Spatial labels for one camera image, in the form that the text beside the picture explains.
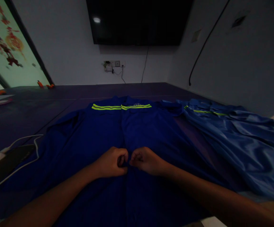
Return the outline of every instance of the yellow reflective stripe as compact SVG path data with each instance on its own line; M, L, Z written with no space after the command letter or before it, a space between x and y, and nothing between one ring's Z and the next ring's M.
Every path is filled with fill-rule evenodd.
M140 108L150 108L152 106L128 106L128 107L121 107L123 110L128 110L128 109L140 109Z
M227 116L228 115L228 114L224 114L224 113L216 113L216 112L213 112L213 113L215 113L217 115L221 115L221 116Z
M97 106L96 104L93 104L94 107L98 108L105 108L105 107L110 107L110 108L120 108L121 106Z
M98 108L98 107L94 107L92 106L92 109L95 109L95 110L121 110L121 107L109 107L109 108Z
M147 104L147 105L136 105L136 106L123 106L121 105L121 108L122 109L129 109L129 108L148 108L148 107L151 107L150 104Z
M201 111L201 110L193 110L194 112L198 112L198 113L205 113L205 114L217 114L220 116L228 116L228 114L224 114L224 113L217 113L217 112L211 112L211 111Z
M128 110L128 109L140 109L140 108L150 108L152 107L150 104L147 105L136 105L136 106L98 106L96 104L93 104L92 109L95 110Z

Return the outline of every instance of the wall-mounted tv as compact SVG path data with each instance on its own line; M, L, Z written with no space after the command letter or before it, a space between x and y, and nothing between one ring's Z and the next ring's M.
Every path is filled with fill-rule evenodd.
M86 0L94 44L176 46L193 1Z

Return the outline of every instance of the charging cable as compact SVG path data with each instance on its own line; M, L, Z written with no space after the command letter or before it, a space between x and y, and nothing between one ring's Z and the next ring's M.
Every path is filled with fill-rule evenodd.
M13 176L15 173L17 173L19 170L21 170L23 167L25 167L25 166L27 166L27 165L29 165L29 164L31 164L31 163L33 163L33 162L35 162L35 161L37 161L37 160L39 159L38 145L37 145L37 143L36 143L36 140L37 140L38 138L42 137L43 134L32 135L32 136L26 136L26 137L19 138L19 139L15 140L15 141L11 144L11 146L6 147L6 148L4 148L3 150L0 151L0 152L2 152L2 153L6 153L8 150L11 149L11 147L12 147L18 140L21 140L21 139L24 139L24 138L29 138L29 137L35 137L35 136L39 136L39 137L37 137L37 138L34 139L34 144L35 144L35 148L36 148L36 155L37 155L37 158L34 159L33 161L30 161L30 162L24 164L24 165L21 166L20 168L16 169L13 173L11 173L11 174L8 175L5 179L3 179L3 181L0 182L0 185L1 185L2 183L4 183L7 179L9 179L11 176Z

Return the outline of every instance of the power outlet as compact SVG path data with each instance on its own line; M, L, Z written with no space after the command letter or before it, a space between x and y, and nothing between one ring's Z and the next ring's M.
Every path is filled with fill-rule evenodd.
M115 61L109 61L110 62L110 66L115 67Z
M123 65L125 67L125 61L105 61L105 62L110 62L109 66L112 66L112 67L121 67L121 65Z

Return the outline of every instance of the electrical cable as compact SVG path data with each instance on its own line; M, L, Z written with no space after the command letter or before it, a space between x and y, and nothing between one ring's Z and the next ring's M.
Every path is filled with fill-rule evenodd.
M121 71L121 79L123 80L123 82L126 84L126 82L124 81L123 77L123 66L122 66L122 71Z
M202 46L202 48L201 48L201 50L200 50L200 52L199 52L199 54L198 54L198 57L197 57L197 59L196 59L194 65L193 65L192 71L191 71L191 73L190 73L190 77L189 77L189 79L188 79L188 84L189 84L189 86L192 85L192 84L191 84L191 77L192 77L192 73L193 73L193 70L194 70L194 68L195 68L195 65L196 65L196 63L197 63L197 61L198 61L198 58L200 57L201 52L203 51L203 48L204 48L204 46L206 45L207 40L209 39L210 35L212 34L214 28L216 27L216 24L218 23L219 19L221 18L221 16L222 16L222 14L223 14L225 8L227 7L229 1L230 1L230 0L228 0L228 1L226 2L225 6L223 7L223 10L221 11L221 14L219 15L218 19L217 19L216 22L215 22L215 24L214 24L214 26L213 26L211 32L209 33L209 35L207 36L206 40L204 41L204 44L203 44L203 46Z
M28 138L28 137L34 137L34 136L39 136L39 137L37 137L37 138L34 139L34 144L35 144L35 148L36 148L36 155L37 155L37 158L34 159L33 161L30 161L30 162L24 164L23 166L19 167L18 169L16 169L13 173L11 173L11 174L8 175L5 179L3 179L3 180L0 182L0 185L1 185L2 183L4 183L7 179L9 179L11 176L13 176L15 173L17 173L19 170L21 170L23 167L26 167L27 165L29 165L29 164L31 164L31 163L33 163L33 162L35 162L35 161L37 161L37 160L39 159L38 145L37 145L37 143L36 143L36 140L37 140L38 138L42 137L43 134L33 135L33 136L27 136L27 137L22 137L22 138L20 138L20 139L15 140L15 142L13 142L13 143L11 144L11 146L9 146L8 148L11 148L12 145L13 145L14 143L16 143L18 140L21 140L21 139L24 139L24 138Z
M123 70L123 69L122 69ZM115 73L117 76L119 76L120 74L122 73L122 71L119 73L119 74L117 74L117 73Z
M149 53L149 46L147 47L146 60L147 60L147 55L148 55L148 53ZM144 70L145 70L145 69L146 69L146 61L145 61L145 63L144 63L144 68L143 68L141 83L142 83L142 81L143 81L143 74L144 74Z

